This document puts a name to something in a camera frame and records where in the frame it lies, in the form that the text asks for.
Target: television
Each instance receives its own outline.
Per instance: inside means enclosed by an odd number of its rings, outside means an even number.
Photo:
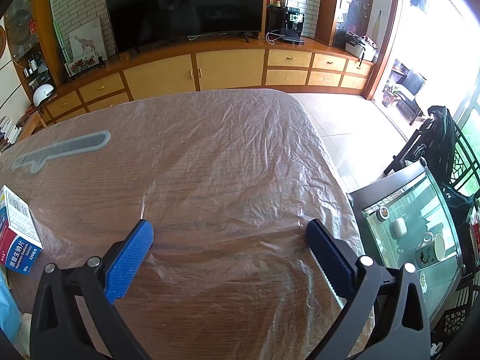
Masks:
[[[263,0],[106,0],[118,52],[179,37],[260,32]]]

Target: potted plant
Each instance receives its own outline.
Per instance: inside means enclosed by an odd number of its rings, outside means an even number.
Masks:
[[[399,99],[397,93],[399,92],[397,86],[394,82],[388,82],[383,89],[383,105],[389,107],[392,105],[396,100]]]

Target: table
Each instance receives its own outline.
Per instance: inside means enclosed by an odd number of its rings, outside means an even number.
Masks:
[[[351,196],[366,253],[387,268],[413,263],[418,274],[425,276],[428,289],[423,298],[430,327],[434,327],[447,298],[457,288],[463,262],[450,212],[430,171],[418,161]],[[376,215],[381,206],[389,211],[385,221]],[[400,238],[391,226],[397,218],[403,218],[407,227],[407,233]],[[426,231],[443,235],[446,252],[440,262],[419,269],[415,251]]]
[[[28,117],[27,121],[23,125],[22,131],[20,132],[17,142],[20,142],[21,140],[24,140],[25,138],[28,138],[29,136],[31,136],[33,133],[33,130],[35,130],[35,128],[37,128],[38,125],[41,125],[43,128],[47,128],[47,125],[43,121],[39,112],[35,111],[33,112],[32,115]]]
[[[110,137],[96,151],[13,169],[18,156],[99,131]],[[302,105],[273,90],[138,100],[49,126],[0,156],[0,185],[29,204],[44,247],[29,275],[10,275],[13,296],[31,312],[47,263],[103,256],[143,213],[154,244],[115,307],[153,359],[304,359],[342,308],[305,226],[318,218],[363,254],[330,162]]]

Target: plastic table cover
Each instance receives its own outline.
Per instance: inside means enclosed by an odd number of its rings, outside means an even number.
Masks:
[[[97,150],[47,158],[34,173],[14,166],[99,131],[109,139]],[[55,147],[75,150],[70,142]],[[0,186],[30,205],[44,247],[30,275],[10,271],[13,296],[32,312],[48,262],[102,256],[143,215],[154,244],[115,306],[153,359],[304,359],[342,308],[306,224],[320,219],[363,253],[335,175],[301,104],[279,91],[164,96],[56,124],[0,156]],[[371,318],[354,351],[372,328]]]

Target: coffee machine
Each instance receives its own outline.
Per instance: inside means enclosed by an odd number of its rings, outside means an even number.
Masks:
[[[290,44],[304,45],[305,41],[300,40],[303,30],[305,15],[300,13],[298,8],[267,7],[267,32],[275,31],[275,34],[283,35],[283,42]]]

